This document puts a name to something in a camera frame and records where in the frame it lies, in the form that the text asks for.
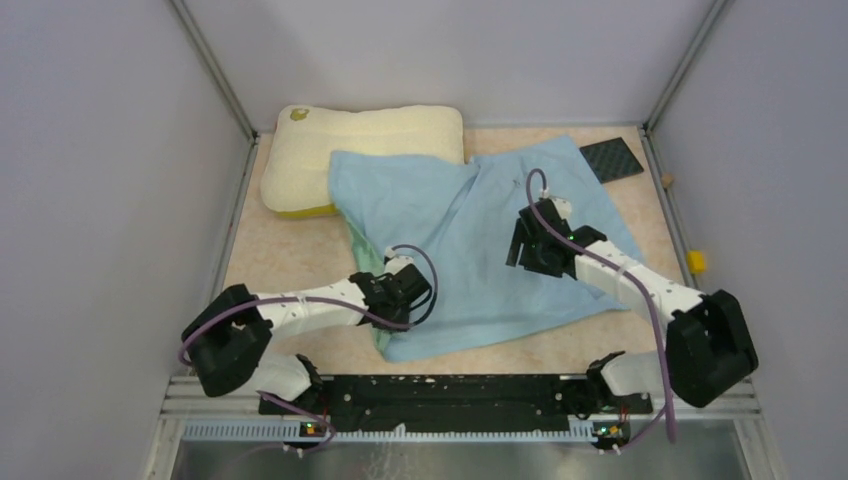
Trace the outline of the green and blue pillowcase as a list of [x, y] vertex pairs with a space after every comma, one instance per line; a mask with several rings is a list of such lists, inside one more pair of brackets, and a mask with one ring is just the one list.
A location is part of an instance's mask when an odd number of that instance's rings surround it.
[[378, 343], [393, 363], [477, 348], [565, 325], [616, 307], [611, 296], [570, 278], [506, 265], [529, 172], [543, 170], [552, 195], [634, 259], [641, 252], [578, 146], [560, 136], [519, 150], [451, 164], [426, 155], [331, 155], [328, 189], [348, 223], [355, 262], [378, 271], [384, 251], [413, 245], [438, 285], [431, 316]]

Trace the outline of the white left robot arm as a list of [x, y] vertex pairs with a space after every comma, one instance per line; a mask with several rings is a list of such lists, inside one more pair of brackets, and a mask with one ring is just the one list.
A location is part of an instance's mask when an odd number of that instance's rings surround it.
[[437, 297], [436, 281], [404, 255], [388, 257], [380, 274], [360, 271], [308, 290], [253, 293], [235, 284], [183, 330], [178, 359], [208, 397], [245, 387], [308, 413], [319, 404], [321, 377], [305, 356], [272, 352], [273, 342], [331, 327], [408, 331], [418, 324], [414, 311], [432, 312]]

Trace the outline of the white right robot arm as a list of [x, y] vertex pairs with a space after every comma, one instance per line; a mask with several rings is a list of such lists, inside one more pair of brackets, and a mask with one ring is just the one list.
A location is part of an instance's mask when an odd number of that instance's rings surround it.
[[572, 228], [570, 204], [541, 198], [520, 210], [507, 263], [594, 287], [646, 319], [653, 353], [613, 353], [591, 364], [589, 404], [612, 412], [626, 397], [675, 394], [703, 408], [755, 372], [759, 357], [738, 299], [670, 280], [588, 226]]

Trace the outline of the black textured square mat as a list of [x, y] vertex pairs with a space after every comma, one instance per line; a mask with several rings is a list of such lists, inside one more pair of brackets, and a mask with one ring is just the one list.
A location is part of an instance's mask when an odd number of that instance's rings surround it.
[[582, 146], [579, 150], [601, 184], [644, 172], [644, 167], [622, 137]]

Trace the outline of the small tan wooden block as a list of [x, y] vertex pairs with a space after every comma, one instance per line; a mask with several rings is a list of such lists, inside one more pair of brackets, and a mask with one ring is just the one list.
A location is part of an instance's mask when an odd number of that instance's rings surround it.
[[668, 189], [674, 182], [675, 178], [670, 173], [665, 173], [661, 176], [661, 185], [664, 189]]

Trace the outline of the small yellow block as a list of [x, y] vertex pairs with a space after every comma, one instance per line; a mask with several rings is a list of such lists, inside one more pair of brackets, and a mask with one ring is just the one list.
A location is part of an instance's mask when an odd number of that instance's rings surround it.
[[708, 269], [705, 253], [701, 250], [689, 250], [686, 253], [686, 264], [692, 275], [703, 274]]

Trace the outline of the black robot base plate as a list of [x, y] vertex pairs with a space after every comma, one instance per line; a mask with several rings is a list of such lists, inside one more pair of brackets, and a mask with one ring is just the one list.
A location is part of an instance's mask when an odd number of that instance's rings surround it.
[[556, 432], [574, 419], [650, 414], [647, 394], [624, 397], [584, 375], [337, 375], [323, 378], [294, 406], [340, 433]]

